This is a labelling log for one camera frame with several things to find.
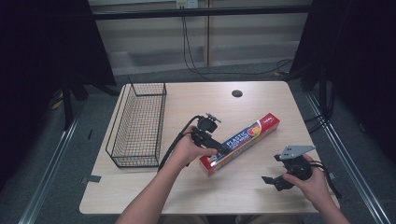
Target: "human hand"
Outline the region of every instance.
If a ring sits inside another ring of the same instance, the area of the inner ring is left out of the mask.
[[[178,141],[167,163],[177,164],[181,169],[195,160],[198,156],[213,156],[218,153],[214,148],[204,148],[196,146],[191,139],[191,129],[189,126],[184,132],[184,136]]]
[[[304,158],[312,161],[312,158],[306,154]],[[312,175],[307,180],[289,174],[284,174],[283,178],[297,186],[319,212],[326,209],[326,206],[334,204],[327,187],[326,176],[318,167],[312,167]]]

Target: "human arm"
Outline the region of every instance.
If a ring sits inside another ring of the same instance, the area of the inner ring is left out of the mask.
[[[304,154],[308,161],[312,158]],[[326,176],[318,167],[312,168],[312,176],[303,181],[294,175],[284,174],[283,178],[291,184],[297,186],[305,197],[314,205],[327,224],[344,224],[349,223],[344,214],[332,200],[327,187]]]
[[[213,148],[196,146],[191,140],[190,131],[191,126],[176,144],[163,168],[125,208],[117,224],[157,223],[180,171],[198,156],[212,156],[217,153]]]

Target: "aluminum rail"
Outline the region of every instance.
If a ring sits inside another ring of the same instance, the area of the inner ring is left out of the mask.
[[[335,7],[312,6],[289,6],[289,7],[209,7],[209,8],[185,8],[185,9],[162,9],[143,11],[103,11],[92,14],[68,14],[46,15],[41,18],[53,18],[60,20],[126,20],[148,19],[169,17],[200,17],[200,16],[231,16],[231,15],[254,15],[254,14],[288,14],[288,13],[332,13]]]
[[[391,224],[392,222],[388,218],[385,209],[371,190],[370,186],[367,184],[355,162],[350,157],[349,153],[347,152],[347,148],[344,146],[334,127],[329,121],[326,122],[321,117],[318,100],[312,93],[307,94],[307,98],[309,104],[311,104],[312,108],[314,109],[315,114],[318,116],[323,130],[329,137],[329,140],[332,142],[332,146],[337,152],[341,162],[344,164],[344,167],[346,168],[346,171],[348,172],[352,182],[355,184],[355,187],[361,195],[361,198],[363,199],[364,203],[372,214],[375,223]]]
[[[55,149],[55,152],[49,162],[49,166],[47,167],[46,172],[43,174],[43,177],[35,190],[35,194],[31,198],[30,202],[27,204],[19,224],[33,224],[38,216],[38,213],[41,209],[41,206],[47,196],[47,193],[50,190],[50,184],[55,177],[55,174],[58,170],[59,164],[66,152],[67,146],[73,136],[74,130],[77,127],[79,118],[84,109],[85,103],[81,106],[81,109],[78,111],[75,119],[73,120],[70,127],[64,131],[61,140],[58,146]]]

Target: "wire basket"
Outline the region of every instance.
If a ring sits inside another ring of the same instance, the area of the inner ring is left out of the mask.
[[[122,88],[106,145],[106,152],[118,167],[159,166],[165,100],[164,83],[127,84]]]

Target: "red box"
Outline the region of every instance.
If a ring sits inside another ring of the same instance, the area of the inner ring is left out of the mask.
[[[225,147],[231,150],[227,155],[221,155],[218,153],[211,157],[201,157],[199,160],[205,174],[207,176],[213,175],[221,167],[225,166],[228,162],[233,161],[233,159],[238,157],[248,148],[252,147],[269,133],[273,132],[277,128],[278,124],[279,119],[269,113],[222,143]]]

